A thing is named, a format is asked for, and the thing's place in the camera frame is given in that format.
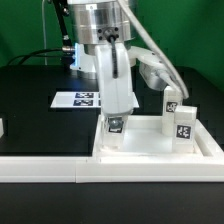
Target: white platform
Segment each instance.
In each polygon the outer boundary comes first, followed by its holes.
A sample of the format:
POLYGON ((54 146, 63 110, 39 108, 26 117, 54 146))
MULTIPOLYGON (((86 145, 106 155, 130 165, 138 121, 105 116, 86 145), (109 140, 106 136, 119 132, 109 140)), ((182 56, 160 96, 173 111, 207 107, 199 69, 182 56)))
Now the white platform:
POLYGON ((193 154, 175 154, 161 117, 130 116, 122 150, 92 157, 0 157, 0 182, 224 181, 224 153, 199 121, 193 154))

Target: green backdrop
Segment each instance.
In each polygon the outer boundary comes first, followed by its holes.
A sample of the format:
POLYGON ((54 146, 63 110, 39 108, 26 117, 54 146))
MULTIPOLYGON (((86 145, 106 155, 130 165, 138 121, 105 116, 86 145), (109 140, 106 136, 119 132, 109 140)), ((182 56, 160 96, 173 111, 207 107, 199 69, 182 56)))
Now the green backdrop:
MULTIPOLYGON (((0 66, 14 56, 43 49, 41 4, 42 0, 0 0, 0 66)), ((60 47, 53 5, 45 9, 47 45, 60 47)), ((223 0, 138 0, 138 18, 175 65, 195 68, 224 90, 223 0)), ((133 44, 144 46, 139 38, 133 44)))

